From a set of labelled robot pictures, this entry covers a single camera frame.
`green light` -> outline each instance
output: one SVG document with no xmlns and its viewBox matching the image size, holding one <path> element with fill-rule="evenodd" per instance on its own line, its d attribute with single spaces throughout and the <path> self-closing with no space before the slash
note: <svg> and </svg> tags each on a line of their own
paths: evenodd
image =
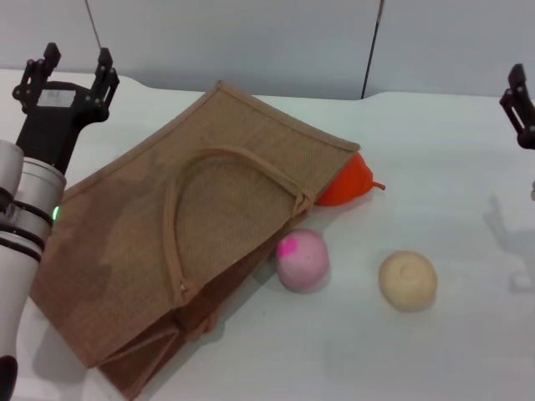
<svg viewBox="0 0 535 401">
<path fill-rule="evenodd" d="M 56 206 L 52 212 L 52 220 L 56 221 L 59 216 L 59 206 Z"/>
</svg>

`bag handle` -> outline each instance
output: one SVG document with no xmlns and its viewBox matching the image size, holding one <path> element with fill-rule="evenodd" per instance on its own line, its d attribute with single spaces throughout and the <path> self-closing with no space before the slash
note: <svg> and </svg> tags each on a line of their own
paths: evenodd
<svg viewBox="0 0 535 401">
<path fill-rule="evenodd" d="M 219 145 L 196 150 L 189 155 L 178 169 L 177 177 L 167 186 L 166 198 L 163 211 L 163 246 L 166 258 L 167 271 L 171 281 L 173 292 L 173 307 L 185 306 L 202 288 L 199 283 L 185 280 L 181 259 L 176 240 L 176 215 L 181 194 L 184 190 L 184 173 L 196 162 L 213 156 L 232 156 L 245 161 L 250 167 L 264 174 L 272 181 L 279 184 L 288 193 L 295 196 L 292 217 L 308 213 L 314 203 L 314 196 L 310 190 L 306 190 L 299 184 L 285 175 L 277 167 L 264 160 L 250 150 L 236 146 Z"/>
</svg>

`burlap fabric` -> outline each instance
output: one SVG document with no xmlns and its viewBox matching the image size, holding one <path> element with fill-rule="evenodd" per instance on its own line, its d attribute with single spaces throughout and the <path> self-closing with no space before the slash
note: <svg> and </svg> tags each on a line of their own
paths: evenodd
<svg viewBox="0 0 535 401">
<path fill-rule="evenodd" d="M 219 83 L 66 191 L 31 297 L 134 398 L 358 148 Z"/>
</svg>

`toy ball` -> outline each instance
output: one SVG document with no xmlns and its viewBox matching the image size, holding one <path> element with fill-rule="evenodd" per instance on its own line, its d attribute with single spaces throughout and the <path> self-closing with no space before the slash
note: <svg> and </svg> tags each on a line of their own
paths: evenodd
<svg viewBox="0 0 535 401">
<path fill-rule="evenodd" d="M 374 175 L 357 153 L 339 172 L 327 187 L 327 190 L 316 201 L 319 206 L 338 206 L 351 201 L 357 196 L 366 194 L 373 187 L 385 190 L 385 186 L 374 182 Z"/>
<path fill-rule="evenodd" d="M 431 262 L 412 251 L 397 251 L 381 263 L 379 286 L 399 311 L 419 311 L 435 299 L 438 278 Z"/>
<path fill-rule="evenodd" d="M 277 274 L 292 291 L 302 291 L 318 284 L 329 271 L 327 245 L 317 233 L 297 230 L 277 245 Z"/>
</svg>

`pink spot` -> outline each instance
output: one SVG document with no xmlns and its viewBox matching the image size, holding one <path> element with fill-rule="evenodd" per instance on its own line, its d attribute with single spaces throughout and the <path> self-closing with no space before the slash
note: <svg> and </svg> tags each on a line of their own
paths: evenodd
<svg viewBox="0 0 535 401">
<path fill-rule="evenodd" d="M 277 245 L 277 256 L 285 257 L 292 255 L 298 249 L 298 241 L 292 236 L 288 236 Z"/>
</svg>

